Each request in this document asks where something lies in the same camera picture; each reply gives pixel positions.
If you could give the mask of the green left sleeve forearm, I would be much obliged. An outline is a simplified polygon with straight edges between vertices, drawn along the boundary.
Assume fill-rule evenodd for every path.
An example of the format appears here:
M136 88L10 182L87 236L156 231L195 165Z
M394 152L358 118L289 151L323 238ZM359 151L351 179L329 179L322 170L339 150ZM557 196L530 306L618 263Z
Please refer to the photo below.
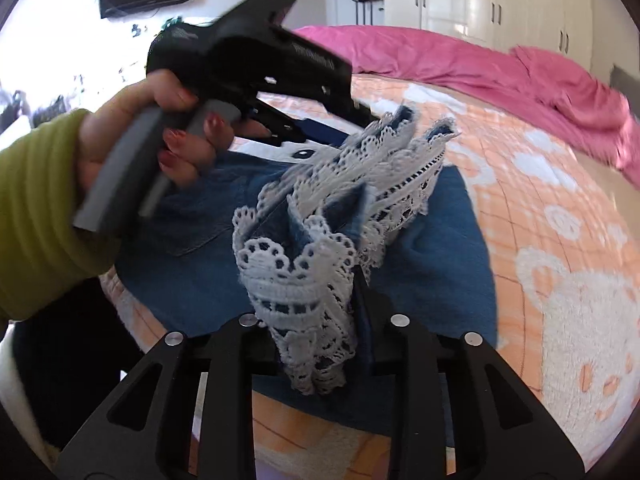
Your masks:
M119 244L72 226L76 152L86 110L60 116L1 151L1 322L21 321L105 273Z

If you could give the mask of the person's left hand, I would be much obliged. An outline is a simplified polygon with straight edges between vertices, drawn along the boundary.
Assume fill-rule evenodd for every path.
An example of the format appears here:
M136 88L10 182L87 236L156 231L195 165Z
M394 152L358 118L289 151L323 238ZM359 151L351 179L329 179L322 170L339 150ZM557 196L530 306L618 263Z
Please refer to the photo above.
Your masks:
M271 136L270 130L256 120L228 122L218 113L205 117L201 136L171 125L167 117L197 107L198 98L183 88L169 70L157 70L120 90L96 112L82 118L76 151L76 181L81 192L92 188L117 141L153 104L163 110L155 128L162 138L157 167L179 188L198 180L219 155L228 151L237 136L247 139Z

